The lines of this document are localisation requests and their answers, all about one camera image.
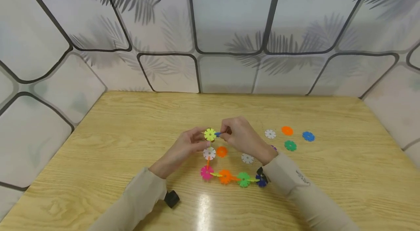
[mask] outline yellow flower piece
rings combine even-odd
[[[217,177],[222,177],[222,175],[221,174],[219,174],[219,173],[210,173],[212,176],[217,176]]]
[[[204,132],[204,138],[207,141],[214,141],[216,139],[216,131],[213,130],[213,129],[211,129],[211,128],[205,130],[205,132]]]

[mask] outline beige long-sleeve shirt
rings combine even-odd
[[[316,187],[287,155],[280,153],[263,167],[263,171],[277,190],[296,204],[313,230],[359,230],[348,215]],[[166,181],[144,168],[89,231],[132,231],[165,195]]]

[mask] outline pink flower piece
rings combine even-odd
[[[201,176],[204,180],[210,180],[213,177],[210,173],[214,173],[213,168],[207,169],[207,165],[201,168]]]

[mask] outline hand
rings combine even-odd
[[[238,151],[254,156],[262,165],[268,164],[278,155],[243,117],[224,119],[220,132],[220,138]]]
[[[157,160],[149,171],[166,179],[171,173],[174,173],[180,165],[191,154],[202,151],[210,146],[210,142],[205,141],[204,132],[209,127],[195,127],[191,130],[182,132],[169,150]]]

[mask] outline person's right hand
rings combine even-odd
[[[220,132],[220,138],[236,150],[254,156],[262,165],[271,162],[278,154],[257,134],[244,117],[224,119]]]

